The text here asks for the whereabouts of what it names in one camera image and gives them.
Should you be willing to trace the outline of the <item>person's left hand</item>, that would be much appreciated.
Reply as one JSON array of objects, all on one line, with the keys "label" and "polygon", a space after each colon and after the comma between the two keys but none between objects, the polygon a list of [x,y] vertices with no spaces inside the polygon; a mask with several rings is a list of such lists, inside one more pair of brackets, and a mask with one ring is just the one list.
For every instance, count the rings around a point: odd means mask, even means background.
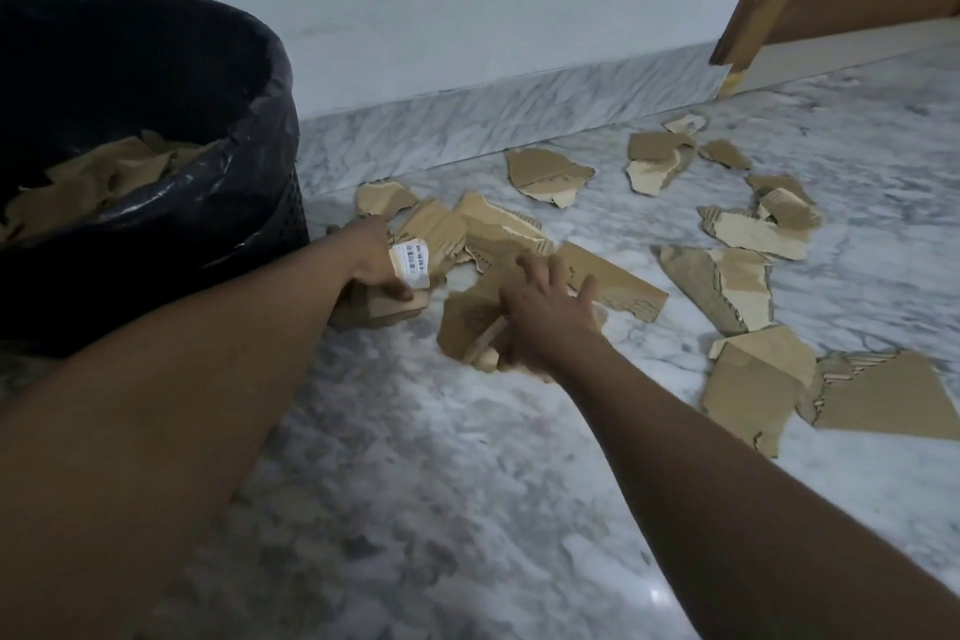
[{"label": "person's left hand", "polygon": [[362,216],[343,226],[330,224],[325,235],[342,248],[351,280],[370,288],[393,277],[401,279],[390,256],[388,221],[382,216]]}]

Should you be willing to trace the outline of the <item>person's right forearm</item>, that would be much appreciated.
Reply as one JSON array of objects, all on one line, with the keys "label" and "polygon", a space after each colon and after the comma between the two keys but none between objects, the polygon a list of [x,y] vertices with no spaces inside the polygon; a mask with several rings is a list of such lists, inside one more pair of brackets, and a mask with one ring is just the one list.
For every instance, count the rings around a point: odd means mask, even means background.
[{"label": "person's right forearm", "polygon": [[604,337],[541,351],[703,640],[960,640],[960,597]]}]

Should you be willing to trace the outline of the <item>person's left forearm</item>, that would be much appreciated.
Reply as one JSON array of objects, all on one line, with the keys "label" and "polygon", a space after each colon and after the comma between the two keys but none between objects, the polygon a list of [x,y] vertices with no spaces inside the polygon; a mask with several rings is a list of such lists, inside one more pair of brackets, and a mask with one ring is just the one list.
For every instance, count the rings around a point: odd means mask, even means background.
[{"label": "person's left forearm", "polygon": [[0,640],[113,640],[176,580],[356,270],[346,233],[164,306],[0,410]]}]

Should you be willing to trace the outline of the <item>black mesh waste bin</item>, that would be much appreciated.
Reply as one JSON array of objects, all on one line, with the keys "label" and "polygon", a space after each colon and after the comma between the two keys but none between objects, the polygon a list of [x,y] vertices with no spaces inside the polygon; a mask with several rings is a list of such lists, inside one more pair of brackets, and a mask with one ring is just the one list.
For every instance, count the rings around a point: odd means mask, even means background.
[{"label": "black mesh waste bin", "polygon": [[[134,190],[116,204],[146,187]],[[48,236],[112,206],[4,246]],[[65,262],[30,252],[26,261],[14,261],[12,269],[0,270],[0,349],[68,356],[162,305],[256,270],[307,243],[294,160],[293,177],[274,214],[255,233],[203,265],[194,259],[182,262],[144,249],[136,252],[132,263],[113,265],[106,256],[82,257],[76,248]]]}]

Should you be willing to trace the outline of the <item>small cardboard scrap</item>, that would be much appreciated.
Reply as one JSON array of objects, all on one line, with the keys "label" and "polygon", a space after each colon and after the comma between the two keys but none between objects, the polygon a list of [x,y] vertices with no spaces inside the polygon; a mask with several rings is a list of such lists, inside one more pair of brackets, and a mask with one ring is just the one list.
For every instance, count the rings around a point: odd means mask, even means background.
[{"label": "small cardboard scrap", "polygon": [[503,352],[512,339],[510,319],[501,315],[465,349],[461,363],[487,374],[497,372]]}]

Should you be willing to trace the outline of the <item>scattered torn cardboard pieces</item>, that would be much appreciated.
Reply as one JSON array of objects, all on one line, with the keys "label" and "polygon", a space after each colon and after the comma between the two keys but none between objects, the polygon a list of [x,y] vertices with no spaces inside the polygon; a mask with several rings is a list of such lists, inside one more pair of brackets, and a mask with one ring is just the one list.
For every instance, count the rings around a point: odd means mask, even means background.
[{"label": "scattered torn cardboard pieces", "polygon": [[[722,335],[708,353],[713,367],[702,392],[708,418],[769,458],[791,414],[821,430],[960,442],[960,412],[931,361],[909,350],[816,354],[775,322],[773,256],[800,262],[821,214],[791,176],[750,175],[753,209],[699,207],[702,231],[721,248],[654,248],[663,273]],[[453,209],[422,199],[397,181],[360,185],[363,216],[390,219],[410,210],[394,242],[421,238],[430,251],[430,289],[450,269],[472,261],[479,280],[447,298],[437,343],[461,363],[466,349],[497,318],[494,300],[516,256],[554,250],[531,216],[467,191]]]}]

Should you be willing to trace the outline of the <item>grey marble skirting board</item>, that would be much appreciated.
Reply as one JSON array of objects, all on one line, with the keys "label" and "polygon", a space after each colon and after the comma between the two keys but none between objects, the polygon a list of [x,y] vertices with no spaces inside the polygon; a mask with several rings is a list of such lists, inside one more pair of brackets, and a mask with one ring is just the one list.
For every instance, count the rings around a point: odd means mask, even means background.
[{"label": "grey marble skirting board", "polygon": [[303,119],[308,198],[713,100],[715,44],[574,65]]}]

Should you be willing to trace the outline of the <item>cardboard scrap with white label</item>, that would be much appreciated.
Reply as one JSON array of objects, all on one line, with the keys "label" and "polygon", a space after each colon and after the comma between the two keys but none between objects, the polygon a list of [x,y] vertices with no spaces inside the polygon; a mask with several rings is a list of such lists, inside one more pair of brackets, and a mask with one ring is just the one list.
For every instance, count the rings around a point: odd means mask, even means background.
[{"label": "cardboard scrap with white label", "polygon": [[331,328],[340,332],[381,329],[414,319],[426,310],[430,294],[430,251],[426,241],[408,238],[390,246],[389,255],[395,277],[411,297],[399,299],[381,286],[351,282],[330,315]]}]

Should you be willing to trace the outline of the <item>black plastic bin liner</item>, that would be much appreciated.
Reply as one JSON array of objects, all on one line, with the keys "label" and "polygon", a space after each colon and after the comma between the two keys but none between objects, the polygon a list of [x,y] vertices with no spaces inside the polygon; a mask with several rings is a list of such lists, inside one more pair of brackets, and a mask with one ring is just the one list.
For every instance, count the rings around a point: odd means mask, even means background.
[{"label": "black plastic bin liner", "polygon": [[168,180],[59,231],[0,246],[55,262],[139,249],[198,266],[256,233],[299,144],[278,35],[215,0],[0,0],[0,202],[49,167],[143,129],[201,146]]}]

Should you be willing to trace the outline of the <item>person's right hand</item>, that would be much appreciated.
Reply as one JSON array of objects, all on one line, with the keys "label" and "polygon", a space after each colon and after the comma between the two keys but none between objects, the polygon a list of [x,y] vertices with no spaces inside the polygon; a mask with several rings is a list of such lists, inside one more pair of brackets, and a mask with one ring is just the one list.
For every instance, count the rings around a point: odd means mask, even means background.
[{"label": "person's right hand", "polygon": [[513,285],[525,285],[525,333],[511,332],[508,361],[561,382],[606,360],[612,348],[594,317],[594,275],[586,275],[572,294],[561,257],[524,254],[515,262],[523,279]]}]

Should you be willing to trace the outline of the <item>heap of discarded cardboard bits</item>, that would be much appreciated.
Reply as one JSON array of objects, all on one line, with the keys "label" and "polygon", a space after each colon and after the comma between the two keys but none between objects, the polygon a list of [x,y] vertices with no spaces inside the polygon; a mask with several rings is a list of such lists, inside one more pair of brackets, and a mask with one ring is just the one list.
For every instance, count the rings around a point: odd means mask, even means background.
[{"label": "heap of discarded cardboard bits", "polygon": [[200,145],[143,129],[100,144],[44,171],[47,183],[20,185],[0,209],[0,246],[45,234],[102,212],[123,197],[177,173],[221,139]]}]

